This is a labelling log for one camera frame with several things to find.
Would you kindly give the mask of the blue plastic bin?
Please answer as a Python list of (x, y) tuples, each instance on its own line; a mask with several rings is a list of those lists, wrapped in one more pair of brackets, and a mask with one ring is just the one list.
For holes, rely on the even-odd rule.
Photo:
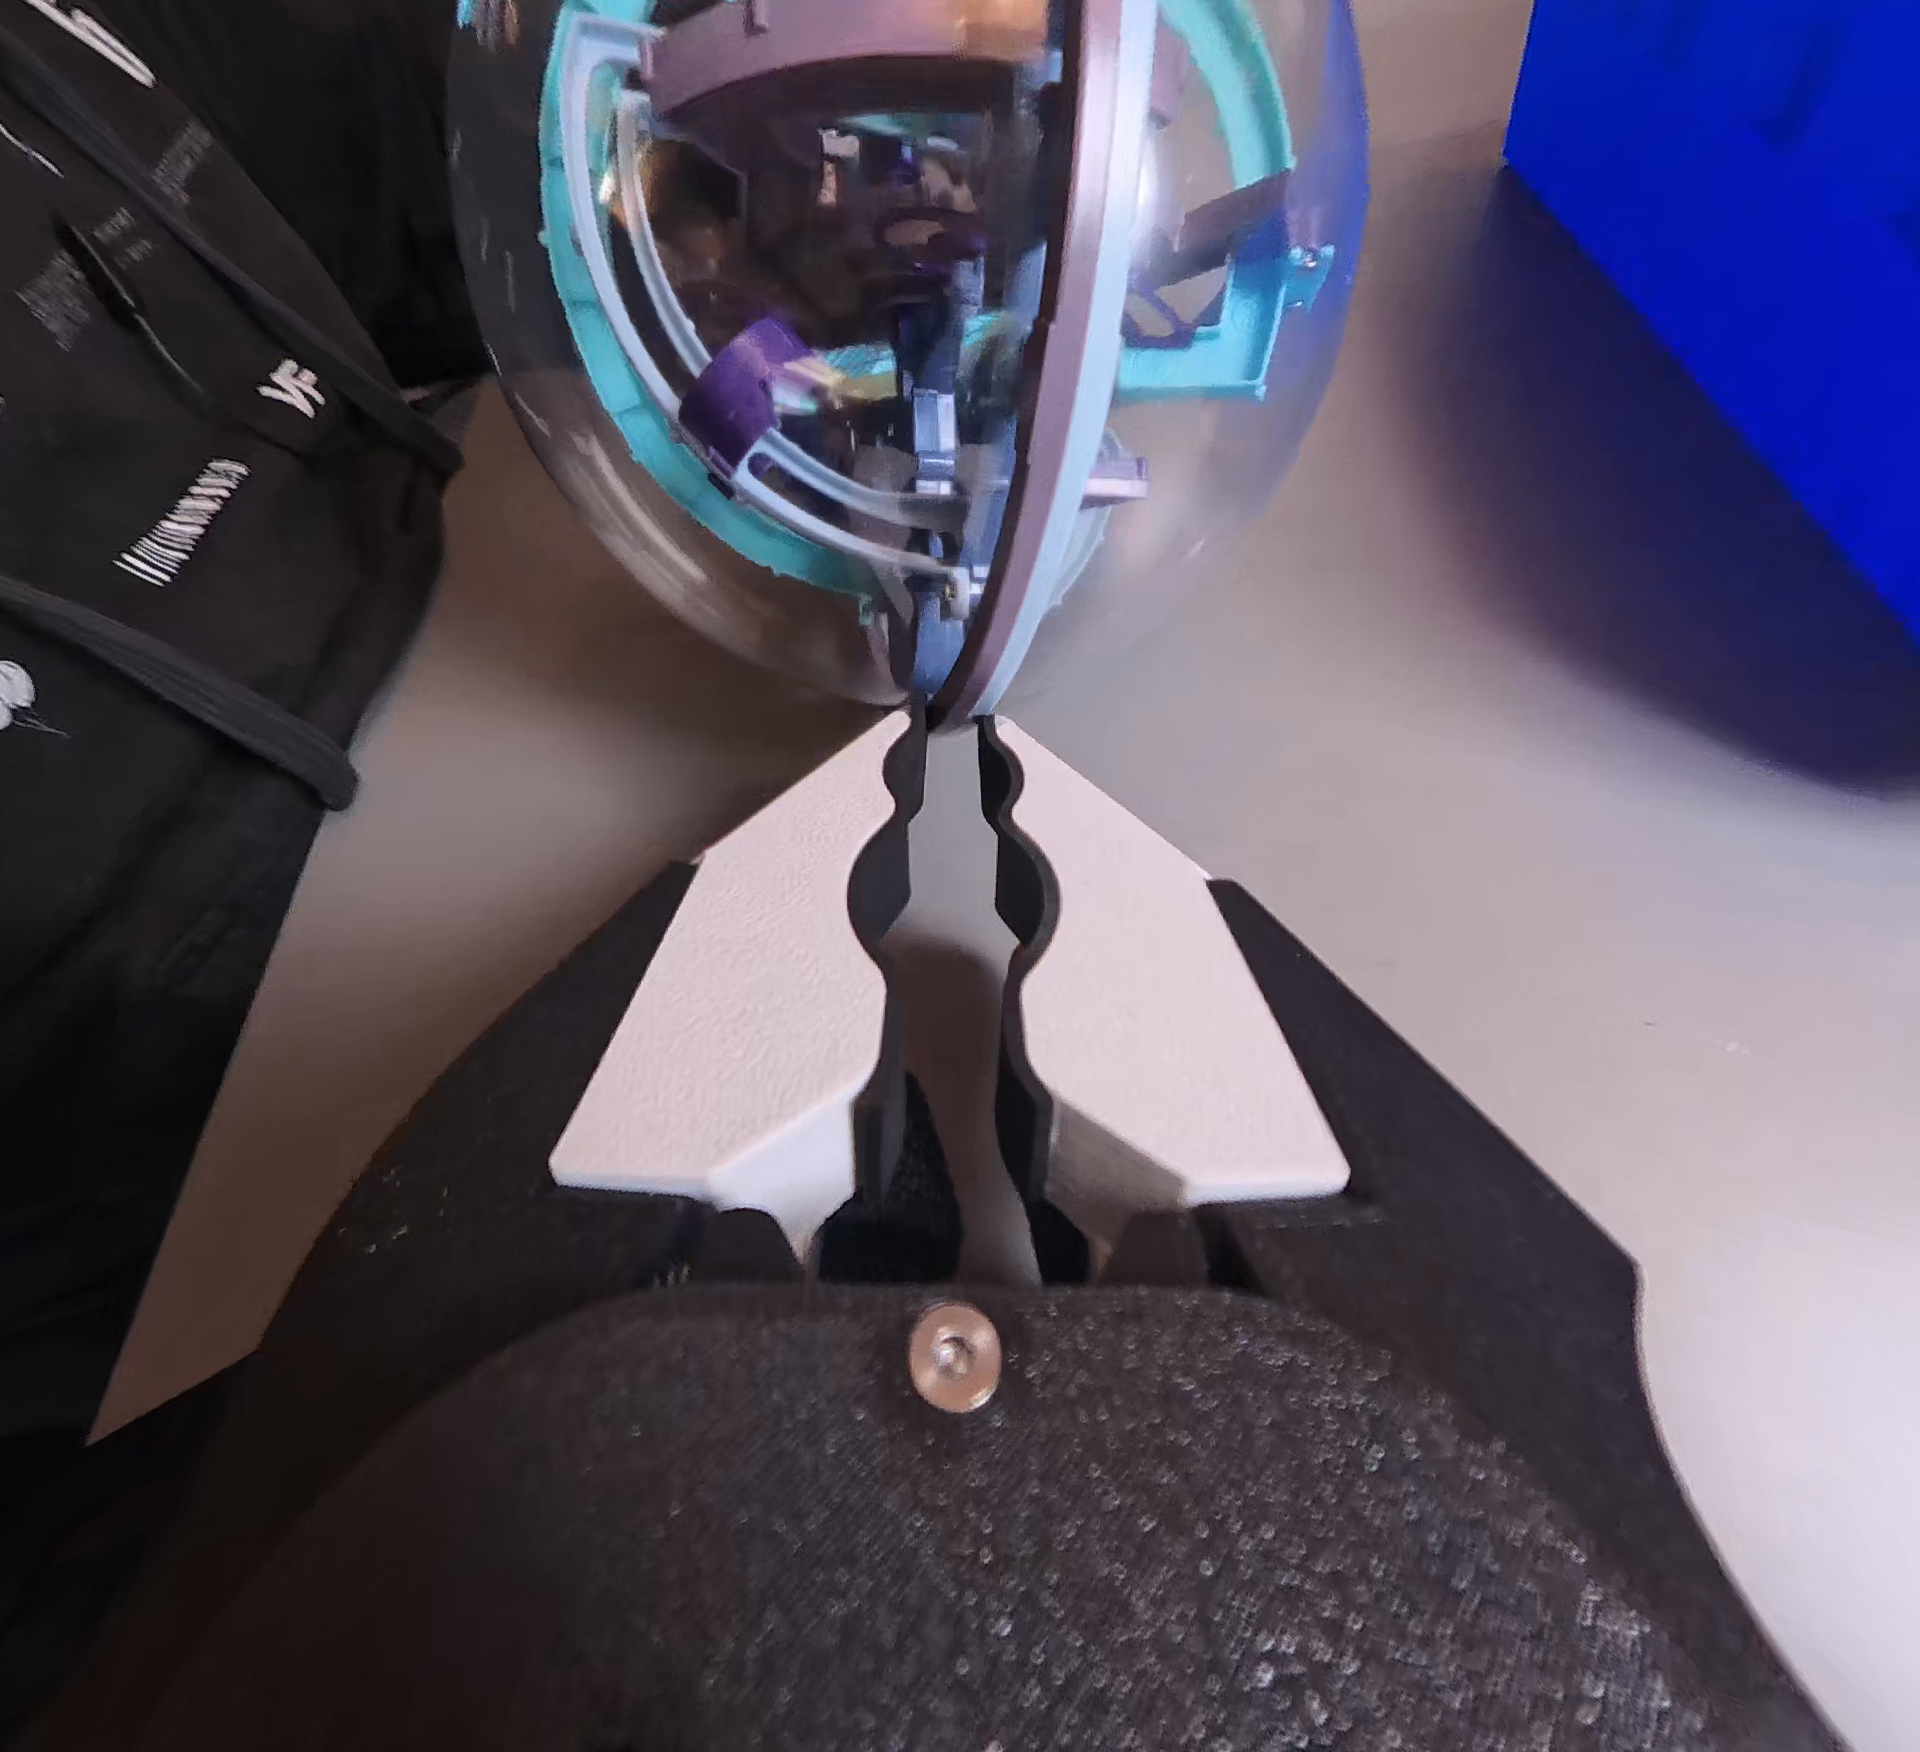
[(1505, 163), (1920, 618), (1920, 0), (1536, 0)]

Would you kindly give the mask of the person's black printed hoodie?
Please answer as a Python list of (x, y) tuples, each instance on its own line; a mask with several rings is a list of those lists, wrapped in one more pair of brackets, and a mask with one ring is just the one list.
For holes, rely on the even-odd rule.
[(485, 375), (454, 0), (0, 0), (0, 1427), (108, 1387)]

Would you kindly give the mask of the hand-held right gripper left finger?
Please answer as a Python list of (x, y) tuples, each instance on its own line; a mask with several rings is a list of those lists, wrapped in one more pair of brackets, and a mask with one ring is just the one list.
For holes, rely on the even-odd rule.
[(851, 1110), (886, 976), (851, 922), (859, 853), (896, 818), (908, 708), (732, 821), (694, 878), (578, 1093), (548, 1178), (767, 1211), (800, 1257), (859, 1187)]

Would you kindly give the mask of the clear plastic maze ball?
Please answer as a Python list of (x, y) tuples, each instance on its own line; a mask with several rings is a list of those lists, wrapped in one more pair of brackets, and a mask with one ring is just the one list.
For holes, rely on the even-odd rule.
[(694, 632), (927, 727), (1268, 516), (1369, 222), (1351, 0), (459, 0), (499, 387)]

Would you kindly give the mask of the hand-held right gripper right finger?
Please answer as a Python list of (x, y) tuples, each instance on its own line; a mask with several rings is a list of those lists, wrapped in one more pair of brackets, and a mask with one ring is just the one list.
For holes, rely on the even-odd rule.
[(1144, 1219), (1328, 1201), (1346, 1151), (1214, 874), (1012, 719), (979, 723), (996, 916), (996, 1151), (1041, 1278)]

